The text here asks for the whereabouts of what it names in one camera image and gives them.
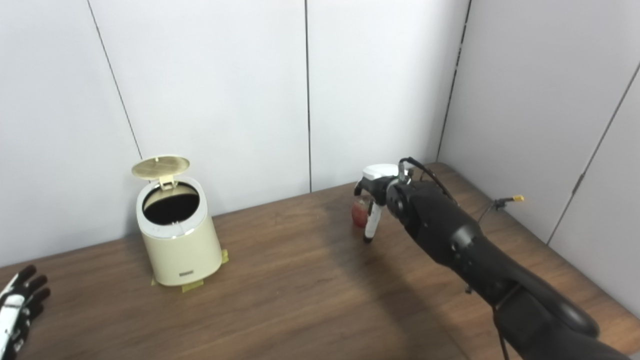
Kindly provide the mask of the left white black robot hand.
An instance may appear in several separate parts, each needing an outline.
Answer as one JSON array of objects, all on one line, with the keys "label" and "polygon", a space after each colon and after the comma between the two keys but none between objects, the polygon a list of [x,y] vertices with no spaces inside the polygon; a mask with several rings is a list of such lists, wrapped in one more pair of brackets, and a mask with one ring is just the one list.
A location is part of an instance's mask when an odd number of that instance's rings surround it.
[{"label": "left white black robot hand", "polygon": [[16,360],[29,338],[32,325],[51,296],[48,278],[34,264],[17,272],[1,291],[0,358]]}]

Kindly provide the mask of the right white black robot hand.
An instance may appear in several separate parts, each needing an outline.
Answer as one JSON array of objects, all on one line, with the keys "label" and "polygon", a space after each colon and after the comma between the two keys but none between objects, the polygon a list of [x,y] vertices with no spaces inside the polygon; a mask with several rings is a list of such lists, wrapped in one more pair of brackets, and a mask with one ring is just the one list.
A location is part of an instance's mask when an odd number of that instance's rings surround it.
[{"label": "right white black robot hand", "polygon": [[366,244],[373,241],[377,232],[383,209],[386,207],[388,188],[410,183],[412,175],[412,170],[406,170],[398,164],[373,164],[362,170],[362,178],[355,184],[353,194],[359,198],[362,192],[367,192],[370,196],[363,233],[363,241]]}]

